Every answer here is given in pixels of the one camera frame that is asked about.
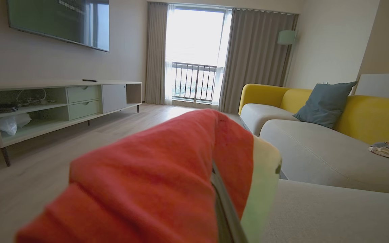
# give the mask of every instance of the sofa seat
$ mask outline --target sofa seat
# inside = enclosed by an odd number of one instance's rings
[[[269,120],[260,137],[279,149],[289,180],[389,193],[389,159],[367,143],[293,120]]]
[[[242,108],[240,116],[246,129],[249,129],[250,132],[259,137],[262,126],[264,126],[267,121],[273,119],[297,121],[298,119],[292,115],[293,113],[275,106],[246,104]]]
[[[262,242],[389,242],[389,194],[280,180]]]

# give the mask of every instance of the red garment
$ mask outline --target red garment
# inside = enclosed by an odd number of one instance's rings
[[[242,217],[253,135],[201,110],[90,152],[68,188],[21,229],[17,242],[217,242],[212,159]]]

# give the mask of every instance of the wooden floor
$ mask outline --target wooden floor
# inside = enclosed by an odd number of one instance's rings
[[[8,147],[12,166],[0,153],[0,242],[11,242],[68,185],[70,162],[93,149],[151,128],[186,112],[179,106],[143,104]],[[229,115],[239,122],[237,115]]]

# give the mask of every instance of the curtain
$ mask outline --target curtain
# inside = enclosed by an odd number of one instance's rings
[[[227,50],[229,48],[229,35],[230,35],[230,26],[232,21],[232,10],[227,9],[225,12],[221,41],[220,41],[220,49],[219,49],[219,57],[217,60],[217,71],[216,77],[214,80],[214,93],[213,93],[213,109],[219,109],[219,101],[220,101],[220,93],[222,88],[222,81],[224,76],[225,64],[227,60]]]
[[[278,33],[295,29],[297,15],[234,9],[229,51],[219,109],[238,113],[244,85],[283,86],[288,46],[277,44]]]
[[[175,57],[173,55],[172,48],[175,46],[173,41],[175,38],[173,36],[177,33],[176,27],[175,27],[175,5],[174,4],[168,4],[168,17],[167,17],[167,30],[166,30],[166,65],[165,65],[165,104],[171,105],[172,104],[172,86],[174,83],[173,80],[173,73],[172,73],[172,63],[175,60]]]
[[[167,3],[148,2],[146,103],[165,104],[167,15]]]

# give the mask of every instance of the balcony railing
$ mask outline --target balcony railing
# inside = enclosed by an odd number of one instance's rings
[[[216,71],[216,66],[173,62],[173,98],[212,102]]]

